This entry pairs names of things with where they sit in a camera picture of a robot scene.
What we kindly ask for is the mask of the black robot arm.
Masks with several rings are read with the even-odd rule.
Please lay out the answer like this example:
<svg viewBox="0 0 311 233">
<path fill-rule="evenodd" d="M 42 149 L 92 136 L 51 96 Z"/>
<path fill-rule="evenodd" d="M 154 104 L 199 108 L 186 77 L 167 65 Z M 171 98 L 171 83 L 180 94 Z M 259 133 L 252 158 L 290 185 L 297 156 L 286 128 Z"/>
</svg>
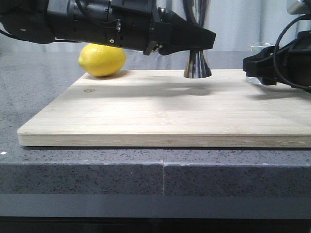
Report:
<svg viewBox="0 0 311 233">
<path fill-rule="evenodd" d="M 3 0 L 0 22 L 18 40 L 87 42 L 145 55 L 208 50 L 216 37 L 154 0 Z"/>
</svg>

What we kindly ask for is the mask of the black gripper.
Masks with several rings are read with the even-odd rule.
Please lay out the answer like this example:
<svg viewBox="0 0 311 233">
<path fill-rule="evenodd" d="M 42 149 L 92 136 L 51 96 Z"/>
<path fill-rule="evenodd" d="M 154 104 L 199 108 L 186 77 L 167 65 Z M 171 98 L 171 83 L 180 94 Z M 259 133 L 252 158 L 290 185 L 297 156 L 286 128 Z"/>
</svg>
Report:
<svg viewBox="0 0 311 233">
<path fill-rule="evenodd" d="M 51 0 L 47 19 L 57 39 L 142 51 L 149 55 L 155 0 Z"/>
<path fill-rule="evenodd" d="M 242 69 L 246 77 L 256 77 L 262 85 L 283 83 L 300 89 L 311 87 L 311 32 L 302 31 L 297 38 L 279 51 L 279 72 L 275 73 L 273 52 L 275 46 L 244 58 Z"/>
</svg>

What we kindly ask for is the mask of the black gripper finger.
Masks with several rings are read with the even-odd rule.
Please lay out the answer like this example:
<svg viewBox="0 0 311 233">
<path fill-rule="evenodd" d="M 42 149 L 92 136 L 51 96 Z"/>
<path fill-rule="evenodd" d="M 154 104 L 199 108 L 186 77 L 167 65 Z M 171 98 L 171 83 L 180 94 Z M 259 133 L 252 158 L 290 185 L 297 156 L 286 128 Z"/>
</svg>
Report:
<svg viewBox="0 0 311 233">
<path fill-rule="evenodd" d="M 172 10 L 158 8 L 152 23 L 152 52 L 161 55 L 186 50 L 209 50 L 214 46 L 216 33 L 190 24 Z"/>
</svg>

